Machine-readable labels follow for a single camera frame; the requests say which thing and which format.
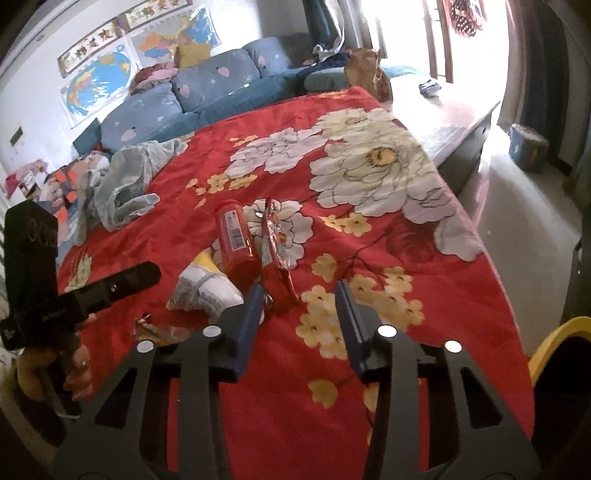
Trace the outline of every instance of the red bottle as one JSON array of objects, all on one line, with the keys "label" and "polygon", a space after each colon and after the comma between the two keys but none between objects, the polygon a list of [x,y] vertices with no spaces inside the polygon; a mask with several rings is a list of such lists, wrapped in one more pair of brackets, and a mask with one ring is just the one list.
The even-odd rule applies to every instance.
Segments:
[{"label": "red bottle", "polygon": [[256,254],[242,205],[236,200],[222,202],[217,207],[216,224],[224,272],[246,295],[253,282],[261,276],[261,260]]}]

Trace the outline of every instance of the world map poster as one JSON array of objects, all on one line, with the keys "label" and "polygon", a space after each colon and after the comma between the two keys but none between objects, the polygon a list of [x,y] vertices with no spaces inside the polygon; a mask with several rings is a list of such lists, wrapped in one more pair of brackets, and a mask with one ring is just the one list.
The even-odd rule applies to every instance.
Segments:
[{"label": "world map poster", "polygon": [[128,92],[134,74],[124,44],[94,58],[61,89],[72,127]]},{"label": "world map poster", "polygon": [[177,47],[192,43],[222,44],[205,6],[183,9],[155,20],[132,37],[142,67],[173,61]]}]

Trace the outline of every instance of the yellow pillow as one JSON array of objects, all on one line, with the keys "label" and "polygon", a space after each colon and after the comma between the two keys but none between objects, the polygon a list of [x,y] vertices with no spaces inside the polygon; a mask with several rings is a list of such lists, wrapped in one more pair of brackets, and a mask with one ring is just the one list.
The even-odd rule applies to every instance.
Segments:
[{"label": "yellow pillow", "polygon": [[178,68],[188,69],[193,65],[200,64],[207,60],[212,53],[212,46],[209,43],[192,43],[190,45],[180,45],[177,49]]}]

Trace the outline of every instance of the black handheld controller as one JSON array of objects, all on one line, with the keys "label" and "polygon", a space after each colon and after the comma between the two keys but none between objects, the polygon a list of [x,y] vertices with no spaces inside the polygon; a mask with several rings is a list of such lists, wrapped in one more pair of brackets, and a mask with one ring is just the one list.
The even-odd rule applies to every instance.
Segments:
[{"label": "black handheld controller", "polygon": [[10,313],[0,320],[0,338],[7,350],[48,346],[66,351],[42,379],[56,412],[76,417],[80,408],[62,388],[72,369],[72,354],[79,346],[76,325],[91,313],[156,285],[160,269],[145,262],[60,295],[56,276],[57,219],[28,200],[8,209],[4,230]]}]

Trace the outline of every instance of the red snack package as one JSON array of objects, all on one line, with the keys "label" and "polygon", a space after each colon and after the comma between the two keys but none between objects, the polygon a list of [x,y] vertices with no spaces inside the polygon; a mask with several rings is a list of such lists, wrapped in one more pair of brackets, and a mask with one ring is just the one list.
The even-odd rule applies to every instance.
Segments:
[{"label": "red snack package", "polygon": [[272,311],[278,314],[288,312],[298,303],[290,272],[279,253],[284,237],[273,199],[269,197],[262,218],[262,285],[271,297]]},{"label": "red snack package", "polygon": [[225,273],[238,290],[247,295],[261,274],[261,262],[240,203],[236,200],[220,203],[216,223]]}]

